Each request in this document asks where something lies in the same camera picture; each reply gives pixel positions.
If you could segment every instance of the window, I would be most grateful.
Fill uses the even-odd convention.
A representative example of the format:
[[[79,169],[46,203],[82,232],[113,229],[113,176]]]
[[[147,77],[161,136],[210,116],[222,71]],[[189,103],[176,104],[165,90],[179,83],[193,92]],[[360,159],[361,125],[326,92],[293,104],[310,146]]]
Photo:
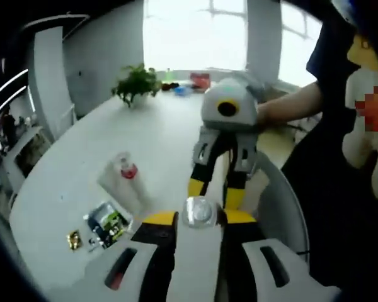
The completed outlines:
[[[322,23],[305,11],[282,2],[282,52],[278,78],[282,82],[303,87],[315,77],[306,70]]]
[[[244,70],[246,0],[146,0],[144,62],[157,70]]]

